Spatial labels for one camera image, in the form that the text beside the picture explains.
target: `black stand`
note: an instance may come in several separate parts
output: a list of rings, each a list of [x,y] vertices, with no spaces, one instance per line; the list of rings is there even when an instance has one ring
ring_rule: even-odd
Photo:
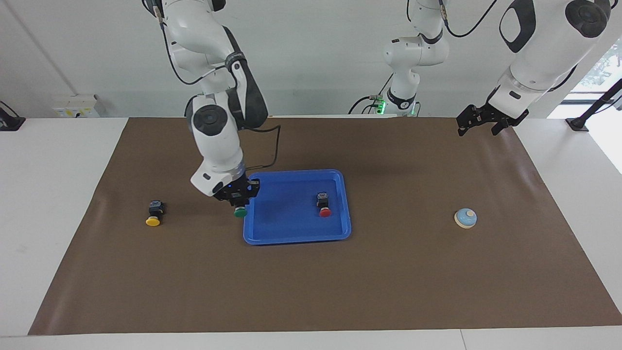
[[[622,79],[618,80],[617,83],[613,84],[609,91],[605,92],[605,94],[587,110],[585,113],[578,118],[569,118],[566,119],[566,123],[570,126],[574,131],[589,131],[585,127],[585,122],[590,119],[594,113],[598,112],[598,110],[604,106],[612,97],[614,97],[618,92],[622,90]]]
[[[25,121],[26,118],[10,116],[0,108],[0,131],[17,131]]]

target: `red cap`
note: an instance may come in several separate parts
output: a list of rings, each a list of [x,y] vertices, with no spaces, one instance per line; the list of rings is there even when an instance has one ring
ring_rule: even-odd
[[[330,211],[329,208],[322,208],[322,210],[320,210],[320,216],[321,217],[329,217],[333,214],[332,211]]]

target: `green cap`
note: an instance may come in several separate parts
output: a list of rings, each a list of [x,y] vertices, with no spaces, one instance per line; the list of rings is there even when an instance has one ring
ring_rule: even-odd
[[[235,211],[233,212],[233,215],[235,215],[235,217],[246,217],[248,215],[248,212],[246,211],[246,208],[244,207],[239,207],[236,208]]]

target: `white wall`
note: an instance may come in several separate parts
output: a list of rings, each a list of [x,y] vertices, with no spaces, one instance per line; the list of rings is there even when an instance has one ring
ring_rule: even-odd
[[[484,102],[512,61],[498,34],[510,2],[500,0],[470,37],[450,37],[452,53],[443,65],[419,70],[422,115],[457,115]],[[555,3],[541,0],[539,8]],[[452,29],[469,29],[489,4],[453,1]],[[345,113],[359,97],[378,92],[391,73],[382,58],[385,43],[414,33],[405,11],[406,0],[229,0],[216,15],[248,57],[269,111],[311,115]],[[72,90],[97,94],[109,116],[181,115],[198,92],[175,79],[158,25],[140,0],[0,0],[0,32],[0,98],[26,116],[49,116],[51,94]],[[622,7],[567,86],[543,98],[532,116],[546,117],[621,33]]]

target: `yellow cap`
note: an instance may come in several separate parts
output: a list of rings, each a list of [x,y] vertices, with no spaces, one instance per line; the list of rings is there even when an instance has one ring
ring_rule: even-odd
[[[145,223],[151,227],[160,226],[160,219],[157,216],[150,216]]]

